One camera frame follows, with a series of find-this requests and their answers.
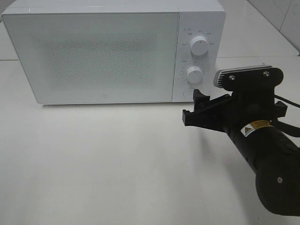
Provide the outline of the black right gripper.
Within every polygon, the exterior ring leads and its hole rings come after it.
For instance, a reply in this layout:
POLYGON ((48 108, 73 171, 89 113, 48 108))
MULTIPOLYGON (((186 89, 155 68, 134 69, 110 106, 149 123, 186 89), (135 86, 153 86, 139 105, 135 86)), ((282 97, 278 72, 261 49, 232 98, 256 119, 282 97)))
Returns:
POLYGON ((284 117, 287 105, 275 102, 274 90, 234 91, 211 99, 198 89, 193 92, 194 111, 183 110, 186 127, 197 127, 234 136, 257 120, 273 121, 284 117))

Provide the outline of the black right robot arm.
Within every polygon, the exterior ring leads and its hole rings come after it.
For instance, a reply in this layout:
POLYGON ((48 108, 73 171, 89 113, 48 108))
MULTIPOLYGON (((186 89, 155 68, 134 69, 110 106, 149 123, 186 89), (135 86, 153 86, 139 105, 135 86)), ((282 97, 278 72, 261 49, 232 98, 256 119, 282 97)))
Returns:
POLYGON ((300 149, 276 119, 286 106, 274 96, 233 92, 215 99, 194 90, 194 110, 184 110, 185 126, 226 133, 255 173, 262 205, 283 216, 300 214, 300 149))

